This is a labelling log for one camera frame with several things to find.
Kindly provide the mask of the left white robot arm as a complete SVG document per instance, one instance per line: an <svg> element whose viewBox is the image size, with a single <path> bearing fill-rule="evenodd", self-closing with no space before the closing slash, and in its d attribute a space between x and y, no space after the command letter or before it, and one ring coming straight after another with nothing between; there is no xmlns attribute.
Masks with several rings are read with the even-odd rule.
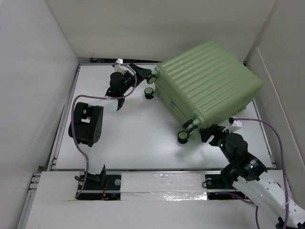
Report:
<svg viewBox="0 0 305 229"><path fill-rule="evenodd" d="M101 189L106 185L105 167L95 168L91 162L96 154L91 150L102 135L103 117L122 108L125 98L144 80L149 80L152 70L133 63L114 65L109 88L104 97L78 95L72 102L69 137L85 158L85 172L76 179L85 185Z"/></svg>

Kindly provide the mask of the green hard-shell suitcase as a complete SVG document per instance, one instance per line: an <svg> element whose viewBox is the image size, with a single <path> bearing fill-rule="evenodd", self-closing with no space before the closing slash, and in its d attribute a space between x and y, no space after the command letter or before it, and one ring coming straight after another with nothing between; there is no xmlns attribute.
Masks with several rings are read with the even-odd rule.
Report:
<svg viewBox="0 0 305 229"><path fill-rule="evenodd" d="M182 126L178 142L200 136L212 126L243 111L263 83L219 42L208 40L155 67L147 78L157 95Z"/></svg>

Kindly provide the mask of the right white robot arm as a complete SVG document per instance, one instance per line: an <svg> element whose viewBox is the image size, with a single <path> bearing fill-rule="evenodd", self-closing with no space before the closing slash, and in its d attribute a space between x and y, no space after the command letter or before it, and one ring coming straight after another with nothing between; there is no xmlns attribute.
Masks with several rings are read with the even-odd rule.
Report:
<svg viewBox="0 0 305 229"><path fill-rule="evenodd" d="M240 134L217 124L200 129L201 141L220 148L229 164L220 173L220 182L245 194L275 224L277 229L303 229L305 211L275 182L266 166L248 151Z"/></svg>

